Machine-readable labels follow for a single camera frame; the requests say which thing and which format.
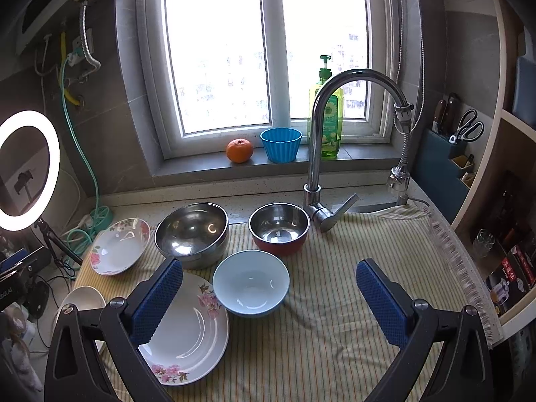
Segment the green soap bottle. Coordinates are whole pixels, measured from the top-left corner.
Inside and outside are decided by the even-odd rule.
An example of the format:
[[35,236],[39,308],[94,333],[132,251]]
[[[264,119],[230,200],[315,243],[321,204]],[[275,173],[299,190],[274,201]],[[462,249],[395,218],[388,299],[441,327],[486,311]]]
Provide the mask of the green soap bottle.
[[[321,86],[333,75],[328,68],[328,60],[331,56],[320,56],[324,61],[324,67],[320,69],[320,80],[309,89],[309,118],[307,119],[307,136],[311,137],[311,118],[313,114],[313,104],[315,97]],[[342,136],[342,111],[343,111],[344,91],[339,88],[328,100],[324,109],[324,129],[322,131],[322,158],[329,159],[337,157],[340,149],[340,138]]]

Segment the window pane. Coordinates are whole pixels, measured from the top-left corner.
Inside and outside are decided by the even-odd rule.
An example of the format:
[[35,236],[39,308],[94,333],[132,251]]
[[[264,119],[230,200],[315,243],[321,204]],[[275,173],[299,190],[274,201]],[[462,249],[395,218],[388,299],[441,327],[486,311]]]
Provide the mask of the window pane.
[[270,122],[260,0],[165,0],[185,133]]
[[[309,115],[309,88],[331,55],[333,74],[367,67],[365,0],[283,0],[287,35],[290,116]],[[366,82],[344,86],[344,117],[364,118]]]

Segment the stainless steel bowl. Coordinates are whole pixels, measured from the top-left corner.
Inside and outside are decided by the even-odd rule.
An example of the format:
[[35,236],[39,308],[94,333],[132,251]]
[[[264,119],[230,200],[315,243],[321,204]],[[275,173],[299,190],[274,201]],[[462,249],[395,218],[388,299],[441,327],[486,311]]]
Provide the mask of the stainless steel bowl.
[[302,208],[283,202],[255,210],[248,222],[255,244],[278,257],[297,252],[310,226],[309,216]]
[[165,257],[180,260],[184,269],[203,269],[223,257],[229,218],[223,208],[198,202],[179,208],[158,225],[154,242]]

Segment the small floral plate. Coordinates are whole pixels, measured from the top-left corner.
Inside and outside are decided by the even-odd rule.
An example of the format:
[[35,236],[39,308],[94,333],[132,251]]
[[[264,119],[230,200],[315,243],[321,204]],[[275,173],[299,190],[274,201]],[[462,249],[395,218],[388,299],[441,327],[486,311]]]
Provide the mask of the small floral plate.
[[89,254],[91,267],[100,275],[117,275],[143,254],[151,237],[149,225],[133,217],[116,222],[98,235]]
[[163,385],[178,386],[200,380],[216,367],[228,340],[227,310],[212,285],[184,272],[153,338],[138,349]]

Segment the textured blue pad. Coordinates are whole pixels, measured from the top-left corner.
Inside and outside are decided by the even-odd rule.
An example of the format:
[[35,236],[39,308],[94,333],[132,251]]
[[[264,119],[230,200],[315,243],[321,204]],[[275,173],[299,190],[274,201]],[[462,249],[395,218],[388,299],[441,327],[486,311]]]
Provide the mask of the textured blue pad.
[[387,341],[402,349],[409,334],[406,332],[407,318],[400,306],[366,261],[357,265],[355,279]]
[[132,315],[130,341],[134,346],[149,343],[182,284],[182,265],[174,260]]

